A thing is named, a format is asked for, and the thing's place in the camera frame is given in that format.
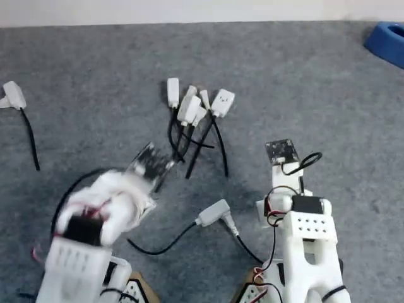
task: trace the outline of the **white plug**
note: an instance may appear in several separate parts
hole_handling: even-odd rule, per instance
[[[201,99],[195,95],[191,98],[182,99],[177,116],[182,126],[187,126],[195,120],[200,105]]]
[[[199,96],[202,99],[203,106],[207,109],[210,110],[210,103],[209,103],[209,95],[207,90],[202,90],[199,92]]]
[[[199,122],[201,122],[201,120],[206,116],[206,113],[208,111],[206,109],[204,109],[202,106],[200,106],[198,108],[198,111],[196,112],[196,116],[194,121],[192,122],[192,126],[195,128],[196,126],[198,126]]]
[[[224,89],[219,90],[211,106],[213,115],[221,118],[226,116],[227,112],[229,111],[229,109],[233,104],[234,97],[235,97],[234,93],[229,92],[228,90]]]
[[[226,200],[221,199],[208,208],[205,208],[195,219],[195,223],[202,227],[206,227],[222,219],[227,227],[231,230],[235,237],[239,235],[239,231],[235,227],[235,223],[230,212],[230,206]]]
[[[226,200],[221,199],[199,213],[195,223],[202,227],[206,227],[215,223],[227,213],[230,213],[230,206],[227,204]]]
[[[179,80],[178,78],[169,78],[167,80],[167,97],[169,107],[176,109],[179,105]]]
[[[0,109],[14,107],[17,110],[27,107],[21,88],[14,82],[10,81],[3,85],[6,96],[0,99]]]

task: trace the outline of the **floor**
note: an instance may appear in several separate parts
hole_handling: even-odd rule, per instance
[[[19,113],[0,110],[0,301],[34,292],[51,218],[69,185],[96,167],[127,165],[147,142],[170,152],[163,83],[178,77],[235,92],[219,121],[230,177],[218,149],[169,174],[158,208],[128,236],[165,247],[203,208],[225,198],[246,244],[267,258],[272,231],[254,202],[271,186],[264,143],[290,138],[301,157],[323,159],[305,184],[333,203],[338,251],[352,302],[404,296],[404,71],[369,53],[364,22],[15,28],[0,30],[0,83],[15,80],[37,140],[36,172]],[[216,143],[214,135],[208,141]],[[276,256],[281,256],[276,247]],[[195,229],[162,256],[114,254],[153,285],[162,302],[229,302],[254,260],[224,225]]]

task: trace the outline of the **white wall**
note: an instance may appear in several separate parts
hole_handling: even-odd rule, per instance
[[[404,20],[404,0],[0,0],[0,27],[266,20]]]

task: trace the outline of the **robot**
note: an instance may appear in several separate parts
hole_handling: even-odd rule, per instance
[[[263,227],[283,230],[283,259],[271,258],[254,269],[238,303],[350,303],[330,201],[304,189],[303,170],[322,154],[299,161],[291,140],[266,144],[272,190],[256,202]]]
[[[126,171],[107,171],[68,197],[56,214],[36,303],[149,302],[111,245],[154,209],[150,193],[173,164],[150,143]]]

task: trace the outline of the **blue container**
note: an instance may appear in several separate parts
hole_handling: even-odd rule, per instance
[[[396,22],[379,22],[364,46],[374,55],[404,69],[404,27]]]

